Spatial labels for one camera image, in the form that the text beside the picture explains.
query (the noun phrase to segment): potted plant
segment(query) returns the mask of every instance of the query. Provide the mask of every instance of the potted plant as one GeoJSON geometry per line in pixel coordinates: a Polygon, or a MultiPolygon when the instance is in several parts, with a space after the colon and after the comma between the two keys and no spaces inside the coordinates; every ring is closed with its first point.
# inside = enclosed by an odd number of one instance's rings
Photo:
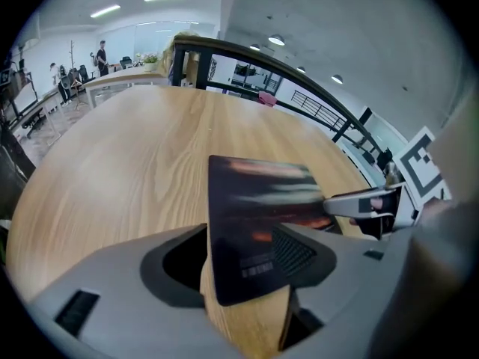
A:
{"type": "Polygon", "coordinates": [[[158,55],[150,53],[143,57],[144,71],[153,72],[158,67],[158,55]]]}

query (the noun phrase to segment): wooden table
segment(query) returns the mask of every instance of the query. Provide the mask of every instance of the wooden table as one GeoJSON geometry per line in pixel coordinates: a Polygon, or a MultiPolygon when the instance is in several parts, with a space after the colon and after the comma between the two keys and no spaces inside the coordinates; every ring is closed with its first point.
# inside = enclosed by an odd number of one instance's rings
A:
{"type": "Polygon", "coordinates": [[[134,85],[134,84],[159,84],[168,85],[168,79],[157,72],[145,72],[144,67],[134,67],[118,70],[117,72],[109,73],[103,77],[97,77],[90,82],[83,84],[87,91],[88,104],[91,110],[97,107],[95,103],[94,90],[110,87],[114,85],[134,85]]]}
{"type": "MultiPolygon", "coordinates": [[[[31,300],[96,249],[207,222],[211,154],[305,164],[327,197],[367,188],[343,152],[297,117],[205,90],[132,87],[75,124],[26,186],[7,244],[19,293],[31,300]]],[[[289,287],[222,307],[208,258],[201,292],[210,320],[245,355],[278,353],[289,287]]]]}

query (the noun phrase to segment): black rubber pad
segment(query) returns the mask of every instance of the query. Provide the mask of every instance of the black rubber pad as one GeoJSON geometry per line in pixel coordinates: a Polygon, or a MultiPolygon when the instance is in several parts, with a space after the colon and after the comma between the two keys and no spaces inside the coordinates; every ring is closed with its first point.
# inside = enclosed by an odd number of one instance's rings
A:
{"type": "Polygon", "coordinates": [[[55,318],[62,328],[77,337],[100,296],[79,290],[55,318]]]}

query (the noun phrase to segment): pink object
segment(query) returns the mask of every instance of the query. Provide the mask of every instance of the pink object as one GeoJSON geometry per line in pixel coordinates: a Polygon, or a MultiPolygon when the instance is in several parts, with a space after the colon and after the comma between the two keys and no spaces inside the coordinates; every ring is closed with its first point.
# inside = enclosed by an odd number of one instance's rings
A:
{"type": "Polygon", "coordinates": [[[263,104],[272,108],[273,106],[276,105],[276,101],[278,100],[272,94],[264,92],[264,91],[260,92],[259,100],[258,100],[260,104],[263,104]]]}

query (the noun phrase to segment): floor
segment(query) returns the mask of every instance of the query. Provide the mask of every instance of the floor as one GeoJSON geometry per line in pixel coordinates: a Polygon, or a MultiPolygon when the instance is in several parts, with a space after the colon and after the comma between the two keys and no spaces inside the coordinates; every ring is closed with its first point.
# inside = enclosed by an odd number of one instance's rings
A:
{"type": "MultiPolygon", "coordinates": [[[[96,92],[95,101],[98,105],[101,105],[107,99],[113,97],[115,94],[120,93],[122,90],[125,90],[127,85],[116,85],[109,89],[99,90],[96,92]]],[[[64,106],[63,110],[65,113],[65,117],[67,118],[68,122],[68,129],[80,120],[83,116],[85,116],[90,111],[90,106],[88,105],[86,93],[82,92],[79,95],[80,104],[76,109],[77,98],[72,99],[72,103],[64,106]]],[[[60,132],[60,134],[64,134],[68,129],[65,129],[65,125],[61,120],[61,115],[58,110],[52,112],[50,114],[50,118],[55,126],[55,128],[60,132]]],[[[52,129],[50,128],[48,122],[45,120],[43,125],[40,129],[34,130],[30,134],[30,138],[28,139],[26,136],[22,136],[19,140],[20,144],[22,145],[26,155],[30,158],[30,160],[34,163],[35,166],[38,166],[46,154],[49,152],[50,148],[54,145],[49,146],[48,142],[55,138],[52,129]]]]}

